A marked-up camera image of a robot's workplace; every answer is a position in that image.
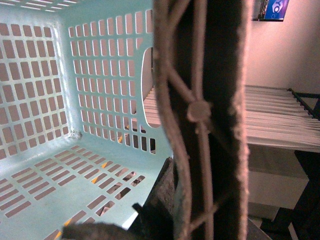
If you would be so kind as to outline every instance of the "laundry basket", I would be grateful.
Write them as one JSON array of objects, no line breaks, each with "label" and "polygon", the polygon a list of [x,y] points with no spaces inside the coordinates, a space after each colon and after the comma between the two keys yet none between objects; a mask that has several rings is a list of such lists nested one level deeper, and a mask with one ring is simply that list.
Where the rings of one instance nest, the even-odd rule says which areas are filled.
[{"label": "laundry basket", "polygon": [[152,46],[151,0],[0,0],[0,239],[131,225],[172,156]]}]

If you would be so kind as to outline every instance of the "framed picture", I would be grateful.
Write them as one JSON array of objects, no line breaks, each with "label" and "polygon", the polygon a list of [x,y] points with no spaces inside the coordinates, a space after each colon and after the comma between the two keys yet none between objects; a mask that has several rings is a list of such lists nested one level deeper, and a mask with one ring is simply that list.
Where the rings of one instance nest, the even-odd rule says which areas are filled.
[{"label": "framed picture", "polygon": [[256,0],[253,20],[283,22],[288,4],[289,0]]}]

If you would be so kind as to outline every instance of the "basket bottom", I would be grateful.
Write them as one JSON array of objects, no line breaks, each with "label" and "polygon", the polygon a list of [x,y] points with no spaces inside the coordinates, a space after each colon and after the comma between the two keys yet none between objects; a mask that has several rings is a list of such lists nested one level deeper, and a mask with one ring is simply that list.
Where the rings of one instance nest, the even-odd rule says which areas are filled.
[{"label": "basket bottom", "polygon": [[54,240],[63,225],[113,223],[128,228],[162,163],[92,141],[66,142],[0,177],[0,239]]}]

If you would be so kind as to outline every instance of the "blue sign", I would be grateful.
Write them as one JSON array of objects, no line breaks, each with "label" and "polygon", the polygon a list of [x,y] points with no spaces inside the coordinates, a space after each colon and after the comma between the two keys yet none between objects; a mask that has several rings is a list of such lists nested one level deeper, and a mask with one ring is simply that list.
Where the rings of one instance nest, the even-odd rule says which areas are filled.
[{"label": "blue sign", "polygon": [[269,0],[264,19],[283,20],[287,11],[289,0]]}]

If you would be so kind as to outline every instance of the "dark surface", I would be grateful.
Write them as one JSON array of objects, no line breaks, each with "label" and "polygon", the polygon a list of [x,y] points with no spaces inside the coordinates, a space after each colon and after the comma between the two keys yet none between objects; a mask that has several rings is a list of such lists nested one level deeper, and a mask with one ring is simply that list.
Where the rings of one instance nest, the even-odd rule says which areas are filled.
[{"label": "dark surface", "polygon": [[247,240],[270,240],[260,228],[258,228],[250,219],[248,219],[248,233],[246,236]]}]

